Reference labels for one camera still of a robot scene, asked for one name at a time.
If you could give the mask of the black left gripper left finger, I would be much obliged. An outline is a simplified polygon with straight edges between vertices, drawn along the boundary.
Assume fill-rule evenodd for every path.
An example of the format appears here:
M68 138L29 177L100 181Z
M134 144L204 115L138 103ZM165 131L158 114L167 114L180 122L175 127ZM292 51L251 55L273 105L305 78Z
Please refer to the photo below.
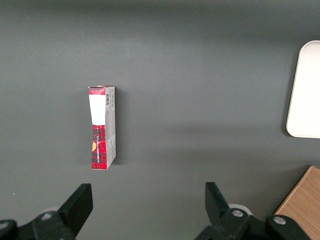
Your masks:
M0 221L2 240L75 240L93 210L92 185L82 183L58 210L45 211L18 226L13 219Z

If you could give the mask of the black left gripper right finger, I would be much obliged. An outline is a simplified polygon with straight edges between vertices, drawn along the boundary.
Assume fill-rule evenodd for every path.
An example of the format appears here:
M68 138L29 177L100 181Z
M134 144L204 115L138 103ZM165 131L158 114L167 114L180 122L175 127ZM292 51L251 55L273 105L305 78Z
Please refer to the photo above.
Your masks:
M197 240L309 240L292 218L269 215L264 221L239 207L230 207L215 182L205 183L205 210L210 225Z

